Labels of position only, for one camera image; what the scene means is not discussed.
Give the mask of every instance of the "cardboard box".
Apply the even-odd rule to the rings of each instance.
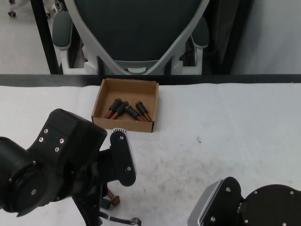
[[[155,81],[104,79],[100,86],[92,112],[92,122],[105,129],[123,128],[139,132],[152,132],[158,106],[159,84]],[[128,101],[136,111],[137,101],[142,101],[152,122],[135,121],[124,113],[116,120],[105,119],[109,107],[116,98]]]

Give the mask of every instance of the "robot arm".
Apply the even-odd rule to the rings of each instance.
[[[72,197],[87,226],[101,225],[107,183],[131,186],[136,180],[126,131],[113,130],[110,148],[100,152],[106,136],[106,130],[57,109],[28,150],[0,137],[0,208],[23,216]]]
[[[284,185],[264,186],[245,199],[234,178],[210,185],[188,219],[188,226],[301,225],[301,192]]]

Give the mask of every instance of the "chair armrest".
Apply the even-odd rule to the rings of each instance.
[[[201,17],[191,36],[193,44],[197,48],[204,48],[209,44],[209,29],[203,16]]]
[[[67,49],[71,44],[73,22],[69,12],[58,12],[53,21],[53,44],[60,49]]]

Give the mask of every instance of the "wire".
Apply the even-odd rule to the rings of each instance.
[[[113,222],[117,222],[117,223],[121,223],[121,224],[125,224],[125,225],[138,225],[141,226],[142,222],[139,218],[133,218],[131,220],[125,220],[125,219],[120,219],[120,218],[116,218],[116,217],[112,217],[104,212],[99,211],[99,216],[101,218],[107,219],[109,221],[113,221]]]

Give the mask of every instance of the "white table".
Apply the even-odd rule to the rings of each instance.
[[[28,148],[56,108],[90,119],[98,89],[0,87],[0,136]],[[275,183],[301,190],[300,97],[301,84],[160,86],[154,132],[129,132],[137,180],[109,185],[121,197],[110,214],[184,226],[204,189],[228,176],[244,197]],[[85,225],[70,198],[15,216],[0,210],[1,225]]]

